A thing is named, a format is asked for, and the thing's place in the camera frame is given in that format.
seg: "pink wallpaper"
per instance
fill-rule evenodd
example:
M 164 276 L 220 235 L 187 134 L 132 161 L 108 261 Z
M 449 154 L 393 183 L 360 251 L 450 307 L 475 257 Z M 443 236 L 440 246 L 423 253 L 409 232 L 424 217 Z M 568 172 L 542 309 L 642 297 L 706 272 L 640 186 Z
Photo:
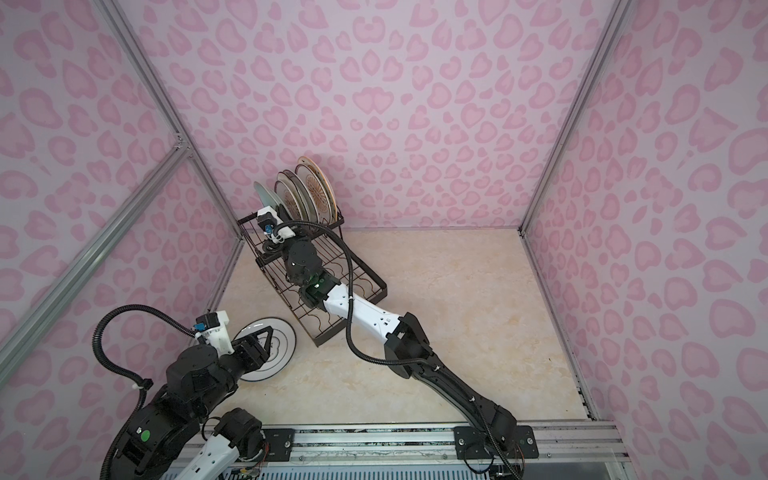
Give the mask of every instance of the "pink wallpaper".
M 612 0 L 124 1 L 238 217 L 302 154 L 358 227 L 518 225 Z
M 768 476 L 768 4 L 640 2 L 531 235 L 641 478 Z
M 98 477 L 137 393 L 98 365 L 93 328 L 126 303 L 152 305 L 191 326 L 233 242 L 200 179 L 183 164 L 0 392 L 0 477 Z M 104 339 L 110 359 L 154 379 L 150 397 L 188 345 L 188 337 L 143 313 L 119 316 Z
M 88 0 L 0 5 L 0 343 L 171 145 Z

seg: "plate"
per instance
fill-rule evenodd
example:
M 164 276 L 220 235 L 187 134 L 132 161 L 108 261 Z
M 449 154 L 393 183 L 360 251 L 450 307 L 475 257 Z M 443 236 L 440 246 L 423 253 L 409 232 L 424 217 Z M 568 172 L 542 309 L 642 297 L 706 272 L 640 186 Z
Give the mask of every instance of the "plate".
M 298 192 L 298 196 L 296 198 L 304 206 L 303 212 L 306 215 L 303 217 L 303 220 L 317 222 L 317 209 L 315 208 L 315 204 L 312 202 L 310 192 L 306 191 L 304 184 L 301 183 L 301 180 L 291 170 L 283 170 L 283 173 L 289 178 L 291 183 L 293 183 L 293 186 L 296 188 L 296 192 Z
M 253 182 L 253 189 L 259 194 L 261 204 L 265 207 L 272 207 L 277 211 L 277 207 L 283 204 L 283 201 L 274 192 L 270 192 L 259 182 Z
M 302 209 L 304 206 L 299 201 L 299 192 L 293 186 L 293 182 L 283 173 L 277 174 L 275 182 L 275 194 L 283 201 L 291 220 L 303 220 Z
M 323 169 L 308 157 L 299 157 L 299 165 L 306 165 L 310 170 L 315 172 L 315 175 L 317 175 L 318 180 L 320 180 L 320 184 L 323 185 L 323 189 L 328 197 L 331 209 L 331 223 L 337 221 L 339 219 L 339 213 L 337 210 L 338 207 L 336 206 L 336 195 L 333 194 L 333 188 L 331 187 L 330 181 L 328 181 L 328 177 L 323 173 Z
M 290 323 L 276 317 L 264 318 L 252 322 L 237 333 L 235 339 L 258 332 L 264 327 L 271 326 L 272 343 L 270 344 L 270 358 L 255 372 L 244 374 L 241 379 L 246 382 L 259 382 L 278 373 L 293 357 L 296 351 L 296 331 Z M 259 336 L 259 343 L 264 346 L 266 333 Z
M 331 209 L 328 195 L 323 188 L 323 183 L 315 172 L 304 164 L 299 164 L 295 169 L 296 176 L 309 192 L 312 203 L 317 211 L 317 221 L 325 225 L 331 223 Z

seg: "mounting plate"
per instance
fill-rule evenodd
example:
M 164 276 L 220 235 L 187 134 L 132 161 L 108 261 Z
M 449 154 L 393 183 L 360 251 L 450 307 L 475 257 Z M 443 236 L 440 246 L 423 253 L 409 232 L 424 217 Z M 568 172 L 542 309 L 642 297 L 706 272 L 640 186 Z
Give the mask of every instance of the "mounting plate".
M 491 456 L 485 451 L 485 433 L 473 427 L 454 427 L 453 437 L 456 445 L 456 456 L 459 460 L 490 459 Z M 514 441 L 518 444 L 525 458 L 538 458 L 538 448 L 536 438 L 533 436 L 533 428 L 527 425 L 518 425 L 515 428 Z M 507 452 L 507 458 L 514 458 L 512 450 Z
M 264 429 L 266 442 L 270 444 L 270 453 L 266 456 L 268 462 L 288 462 L 293 450 L 294 429 Z

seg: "beige tile floor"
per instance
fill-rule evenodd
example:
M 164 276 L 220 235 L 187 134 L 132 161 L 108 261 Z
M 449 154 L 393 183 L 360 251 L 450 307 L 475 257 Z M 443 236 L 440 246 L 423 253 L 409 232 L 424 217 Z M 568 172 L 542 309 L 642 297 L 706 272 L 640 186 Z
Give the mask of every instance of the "beige tile floor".
M 388 284 L 379 304 L 419 318 L 445 364 L 518 419 L 583 419 L 567 361 L 514 230 L 347 232 L 353 251 Z M 241 382 L 217 412 L 236 406 L 265 424 L 455 422 L 463 420 L 428 386 L 357 359 L 343 333 L 315 347 L 246 247 L 220 310 L 230 334 L 278 316 L 296 330 L 293 359 L 272 378 Z M 360 328 L 356 345 L 382 347 Z

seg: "dish rack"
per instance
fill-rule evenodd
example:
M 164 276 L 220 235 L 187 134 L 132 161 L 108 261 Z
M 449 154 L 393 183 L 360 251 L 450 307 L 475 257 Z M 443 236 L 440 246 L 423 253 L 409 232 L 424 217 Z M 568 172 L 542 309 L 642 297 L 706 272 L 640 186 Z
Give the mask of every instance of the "dish rack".
M 290 217 L 282 205 L 277 213 L 282 218 Z M 339 219 L 331 223 L 328 228 L 337 230 L 339 237 L 343 238 L 341 226 L 344 223 L 344 217 L 341 212 L 338 215 Z M 258 225 L 253 223 L 256 217 L 257 214 L 253 213 L 237 221 L 245 241 L 248 242 L 250 250 L 256 257 L 256 264 L 283 302 L 291 309 L 293 316 L 310 336 L 315 346 L 321 346 L 346 328 L 346 318 L 331 315 L 318 308 L 310 309 L 304 305 L 299 298 L 299 287 L 286 281 L 286 269 L 280 253 L 264 253 L 263 243 L 266 238 Z M 318 255 L 323 260 L 323 266 L 336 278 L 346 282 L 349 271 L 344 252 L 324 233 L 310 231 L 310 237 Z M 352 265 L 355 293 L 371 303 L 378 303 L 386 297 L 387 287 L 384 280 L 354 253 Z

